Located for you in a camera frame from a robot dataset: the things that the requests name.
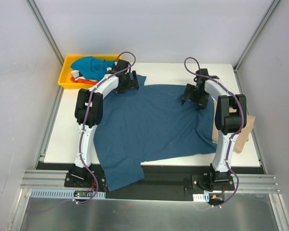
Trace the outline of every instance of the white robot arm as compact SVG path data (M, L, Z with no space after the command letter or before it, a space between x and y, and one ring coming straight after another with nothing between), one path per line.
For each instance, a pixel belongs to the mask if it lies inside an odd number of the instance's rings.
M198 104L197 110L201 110L206 108L209 96L217 101L214 120L215 126L219 130L219 138L216 154L208 174L197 179L198 187L212 192L221 185L227 185L232 179L230 176L231 157L242 119L243 127L246 126L246 97L243 94L235 95L240 104L238 105L233 95L230 95L225 88L218 84L216 81L218 77L204 78L209 76L207 69L199 69L196 74L200 75L194 79L196 85L186 85L182 103L189 97L189 100ZM230 107L236 109L236 112L229 112Z
M114 70L106 74L98 84L90 89L80 89L75 108L75 118L79 124L78 152L74 165L70 168L68 178L77 178L83 185L91 183L91 175L85 166L92 164L92 150L95 149L93 138L98 124L103 117L103 99L112 91L123 93L129 89L138 89L139 84L135 71L130 77L131 64L118 60Z

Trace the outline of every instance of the white table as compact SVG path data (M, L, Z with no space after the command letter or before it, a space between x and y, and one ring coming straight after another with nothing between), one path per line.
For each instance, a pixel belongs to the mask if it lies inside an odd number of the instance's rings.
M210 75L216 75L233 93L239 93L236 77L230 64L201 64ZM188 64L190 70L197 70L196 64ZM137 74L147 76L145 85L194 83L194 76L188 73L183 64L136 63L133 67ZM73 163L78 150L78 124L74 117L77 94L79 90L64 90L56 116L51 138L46 151L45 163ZM158 161L143 162L142 165L163 166L208 166L214 154L197 154ZM99 164L96 153L93 153L94 164ZM250 135L243 151L233 153L232 166L259 167L254 141Z

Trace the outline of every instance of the fabric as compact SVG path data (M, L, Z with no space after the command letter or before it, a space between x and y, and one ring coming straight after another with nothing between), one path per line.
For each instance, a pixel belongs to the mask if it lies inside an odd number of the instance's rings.
M96 59L92 56L83 57L72 63L71 68L78 70L86 79L101 80L108 67L115 67L115 61Z
M143 179L141 162L216 151L213 99L196 111L195 103L182 105L184 89L149 85L105 98L94 144L110 191Z
M214 117L215 117L215 113L216 113L216 106L217 106L217 102L214 100ZM255 119L256 119L256 117L251 116L251 115L247 115L246 126L245 126L245 128L242 129L241 133L239 134L239 136L236 139L236 143L235 143L235 147L234 147L234 151L236 153L240 153L241 151L243 151L243 148L244 148L246 141L249 140L249 134L251 133L251 131L254 127ZM217 141L218 141L218 130L215 126L215 122L214 122L213 132L212 132L212 141L215 143L217 143Z
M84 84L90 84L90 85L95 85L98 83L98 81L96 80L86 80L86 79L82 79L82 78L78 78L77 80L75 80L75 78L72 76L71 77L71 81L73 83L84 83Z

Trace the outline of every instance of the yellow tray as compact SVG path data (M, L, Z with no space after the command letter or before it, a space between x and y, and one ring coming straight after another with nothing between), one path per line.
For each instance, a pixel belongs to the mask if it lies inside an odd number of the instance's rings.
M58 84L64 87L65 89L80 89L80 88L90 88L93 86L93 84L84 84L84 83L74 83L71 81L71 71L73 70L71 68L71 65L76 60L87 57L87 56L93 56L94 58L101 59L101 60L107 60L107 61L113 61L116 60L118 55L117 54L70 54L67 55L64 59L63 67L58 79Z

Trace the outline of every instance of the white backdrop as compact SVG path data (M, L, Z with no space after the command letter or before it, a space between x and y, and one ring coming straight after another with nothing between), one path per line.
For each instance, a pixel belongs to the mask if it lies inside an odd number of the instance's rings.
M0 231L36 161L60 69L26 1L0 1Z
M289 211L289 0L282 1L238 70L269 174Z
M62 55L235 64L272 0L36 0Z

